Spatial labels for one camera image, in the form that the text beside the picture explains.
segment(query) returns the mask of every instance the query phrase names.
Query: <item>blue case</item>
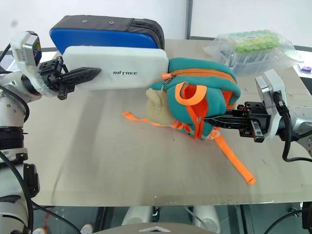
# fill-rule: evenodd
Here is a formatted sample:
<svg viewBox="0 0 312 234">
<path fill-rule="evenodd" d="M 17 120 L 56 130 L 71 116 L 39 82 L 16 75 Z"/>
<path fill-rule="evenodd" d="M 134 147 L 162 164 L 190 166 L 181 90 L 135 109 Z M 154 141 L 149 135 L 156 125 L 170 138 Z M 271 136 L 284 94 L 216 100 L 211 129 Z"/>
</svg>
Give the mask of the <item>blue case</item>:
<svg viewBox="0 0 312 234">
<path fill-rule="evenodd" d="M 50 37 L 61 54 L 72 45 L 164 49 L 163 31 L 150 19 L 65 16 L 50 30 Z"/>
</svg>

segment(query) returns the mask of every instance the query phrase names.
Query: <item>floor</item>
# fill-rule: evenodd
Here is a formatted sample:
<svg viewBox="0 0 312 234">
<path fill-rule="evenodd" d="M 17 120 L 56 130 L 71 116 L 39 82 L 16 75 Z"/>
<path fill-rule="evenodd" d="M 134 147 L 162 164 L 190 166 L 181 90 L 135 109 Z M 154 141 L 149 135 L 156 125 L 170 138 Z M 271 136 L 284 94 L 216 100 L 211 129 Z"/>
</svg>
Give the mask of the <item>floor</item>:
<svg viewBox="0 0 312 234">
<path fill-rule="evenodd" d="M 299 203 L 282 204 L 255 204 L 250 205 L 252 226 L 255 234 L 262 234 L 279 217 L 288 213 L 290 207 L 299 208 Z M 243 234 L 243 222 L 240 206 L 216 206 L 222 233 L 223 234 Z M 101 221 L 102 229 L 120 226 L 128 210 L 128 207 L 111 207 L 108 210 L 98 209 L 98 207 L 54 207 L 50 209 L 58 215 L 71 221 L 78 228 L 86 223 L 97 225 Z M 184 207 L 161 207 L 159 222 L 177 222 L 192 224 L 188 213 Z M 34 227 L 43 227 L 45 214 L 42 211 L 35 211 Z M 59 220 L 48 217 L 47 226 L 49 234 L 73 234 L 70 227 Z M 301 217 L 289 217 L 277 225 L 270 234 L 307 234 L 307 230 L 301 228 Z"/>
</svg>

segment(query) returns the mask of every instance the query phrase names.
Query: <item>table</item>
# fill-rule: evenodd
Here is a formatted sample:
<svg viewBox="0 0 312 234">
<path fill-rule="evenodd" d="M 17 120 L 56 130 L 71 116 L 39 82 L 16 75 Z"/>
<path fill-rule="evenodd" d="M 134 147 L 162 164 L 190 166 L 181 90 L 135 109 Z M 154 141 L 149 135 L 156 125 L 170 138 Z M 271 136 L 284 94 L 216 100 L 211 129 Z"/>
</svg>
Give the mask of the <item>table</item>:
<svg viewBox="0 0 312 234">
<path fill-rule="evenodd" d="M 169 58 L 208 59 L 202 40 L 166 40 Z M 278 71 L 289 105 L 312 106 L 293 68 Z M 260 101 L 254 78 L 238 77 L 237 103 Z M 212 140 L 192 140 L 171 128 L 129 121 L 144 117 L 144 89 L 84 91 L 68 99 L 43 97 L 29 104 L 25 125 L 28 163 L 41 185 L 42 205 L 133 206 L 293 202 L 311 200 L 312 165 L 282 160 L 278 138 L 254 143 L 237 130 L 221 130 L 253 173 L 250 186 Z M 289 157 L 308 153 L 293 143 Z"/>
</svg>

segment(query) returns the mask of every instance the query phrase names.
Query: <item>plastic bag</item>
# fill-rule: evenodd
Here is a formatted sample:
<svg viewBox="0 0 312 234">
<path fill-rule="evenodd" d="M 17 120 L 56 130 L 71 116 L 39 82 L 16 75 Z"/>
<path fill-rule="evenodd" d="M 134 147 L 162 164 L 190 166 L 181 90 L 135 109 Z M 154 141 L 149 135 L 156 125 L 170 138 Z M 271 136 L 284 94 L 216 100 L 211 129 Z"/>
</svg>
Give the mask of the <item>plastic bag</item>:
<svg viewBox="0 0 312 234">
<path fill-rule="evenodd" d="M 302 62 L 293 44 L 278 33 L 258 30 L 222 34 L 204 51 L 239 75 L 260 74 Z"/>
</svg>

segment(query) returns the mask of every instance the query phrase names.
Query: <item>beige plush animal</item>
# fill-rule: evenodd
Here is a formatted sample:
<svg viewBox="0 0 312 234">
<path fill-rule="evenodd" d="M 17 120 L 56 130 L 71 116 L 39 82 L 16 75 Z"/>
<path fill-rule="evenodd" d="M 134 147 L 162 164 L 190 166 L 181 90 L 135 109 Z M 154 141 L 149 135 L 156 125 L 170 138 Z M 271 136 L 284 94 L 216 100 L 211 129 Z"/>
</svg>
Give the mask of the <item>beige plush animal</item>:
<svg viewBox="0 0 312 234">
<path fill-rule="evenodd" d="M 146 96 L 148 97 L 145 105 L 147 119 L 164 126 L 171 125 L 175 118 L 169 110 L 167 93 L 162 90 L 148 89 Z"/>
</svg>

